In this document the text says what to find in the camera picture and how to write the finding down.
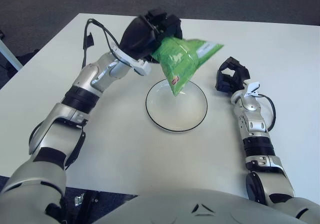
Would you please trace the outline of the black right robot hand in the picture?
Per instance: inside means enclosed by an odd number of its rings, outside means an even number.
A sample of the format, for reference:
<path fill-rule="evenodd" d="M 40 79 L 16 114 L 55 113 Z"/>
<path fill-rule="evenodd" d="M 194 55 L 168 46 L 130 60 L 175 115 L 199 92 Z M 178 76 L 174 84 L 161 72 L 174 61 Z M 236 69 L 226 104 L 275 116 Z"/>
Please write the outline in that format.
<path fill-rule="evenodd" d="M 229 57 L 219 67 L 216 75 L 215 88 L 217 91 L 232 93 L 233 97 L 260 97 L 258 82 L 250 81 L 249 70 L 238 60 Z"/>

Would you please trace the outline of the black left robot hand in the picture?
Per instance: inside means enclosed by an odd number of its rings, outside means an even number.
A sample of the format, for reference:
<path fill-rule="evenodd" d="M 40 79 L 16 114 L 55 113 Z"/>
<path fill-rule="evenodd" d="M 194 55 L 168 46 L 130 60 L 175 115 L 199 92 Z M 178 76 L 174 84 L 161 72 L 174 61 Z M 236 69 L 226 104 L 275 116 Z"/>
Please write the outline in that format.
<path fill-rule="evenodd" d="M 139 75 L 146 76 L 151 72 L 152 54 L 165 38 L 171 37 L 182 39 L 181 20 L 161 8 L 151 9 L 131 21 L 111 53 Z"/>

